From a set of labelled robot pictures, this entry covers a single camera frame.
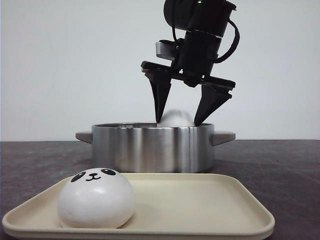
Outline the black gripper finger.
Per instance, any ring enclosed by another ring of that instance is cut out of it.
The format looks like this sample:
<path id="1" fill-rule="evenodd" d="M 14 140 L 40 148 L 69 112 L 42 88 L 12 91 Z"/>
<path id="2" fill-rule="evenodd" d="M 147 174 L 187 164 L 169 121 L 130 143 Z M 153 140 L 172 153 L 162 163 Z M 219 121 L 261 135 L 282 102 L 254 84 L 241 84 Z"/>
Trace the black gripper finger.
<path id="1" fill-rule="evenodd" d="M 144 74 L 150 82 L 155 108 L 155 120 L 161 121 L 171 88 L 171 75 L 165 71 L 147 71 Z"/>
<path id="2" fill-rule="evenodd" d="M 221 107 L 232 95 L 221 87 L 201 87 L 201 99 L 194 117 L 194 124 L 201 125 L 215 110 Z"/>

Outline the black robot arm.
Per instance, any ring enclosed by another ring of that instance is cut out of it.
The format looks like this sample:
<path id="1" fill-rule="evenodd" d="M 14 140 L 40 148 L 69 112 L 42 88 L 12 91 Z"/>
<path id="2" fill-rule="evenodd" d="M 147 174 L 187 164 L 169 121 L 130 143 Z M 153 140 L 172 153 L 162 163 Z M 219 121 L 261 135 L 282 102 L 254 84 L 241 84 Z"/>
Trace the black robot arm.
<path id="1" fill-rule="evenodd" d="M 231 80 L 213 77 L 215 64 L 229 58 L 240 41 L 240 32 L 230 19 L 236 5 L 227 0 L 167 0 L 164 3 L 165 21 L 175 33 L 184 30 L 185 36 L 156 42 L 156 56 L 170 60 L 169 66 L 149 61 L 141 70 L 149 79 L 155 108 L 155 120 L 162 119 L 171 88 L 171 80 L 180 80 L 189 87 L 201 85 L 201 99 L 194 117 L 199 126 L 214 111 L 232 98 L 236 86 Z"/>

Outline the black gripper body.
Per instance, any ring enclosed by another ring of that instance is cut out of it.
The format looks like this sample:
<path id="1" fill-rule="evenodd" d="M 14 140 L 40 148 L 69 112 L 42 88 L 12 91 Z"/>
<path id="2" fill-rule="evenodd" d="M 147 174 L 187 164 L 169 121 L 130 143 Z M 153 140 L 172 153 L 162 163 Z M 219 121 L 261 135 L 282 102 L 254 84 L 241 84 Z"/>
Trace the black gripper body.
<path id="1" fill-rule="evenodd" d="M 211 88 L 223 88 L 231 91 L 236 83 L 211 76 L 214 64 L 226 60 L 234 52 L 236 41 L 231 44 L 230 49 L 221 57 L 218 57 L 218 50 L 222 38 L 201 31 L 187 31 L 185 38 L 175 41 L 178 44 L 177 54 L 171 65 L 162 65 L 150 61 L 141 63 L 142 72 L 164 71 L 171 75 L 171 80 L 179 80 L 189 87 L 197 85 Z"/>

